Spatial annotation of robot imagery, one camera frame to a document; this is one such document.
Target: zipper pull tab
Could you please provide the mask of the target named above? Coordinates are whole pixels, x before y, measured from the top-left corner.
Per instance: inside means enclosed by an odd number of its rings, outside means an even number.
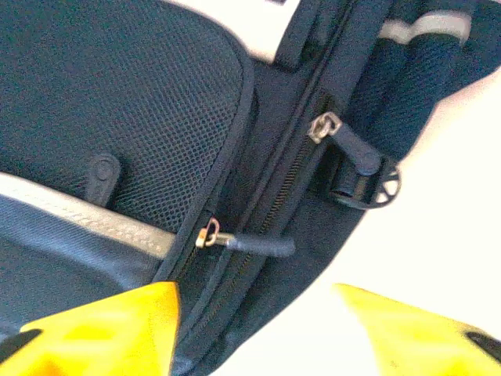
[[[312,121],[308,136],[317,144],[329,136],[362,176],[374,175],[380,169],[381,153],[362,140],[334,112],[326,112]]]
[[[294,239],[291,237],[263,237],[243,233],[231,234],[219,231],[220,225],[216,218],[211,218],[207,227],[200,230],[196,239],[197,248],[222,245],[229,251],[240,251],[252,255],[287,257],[296,251]]]

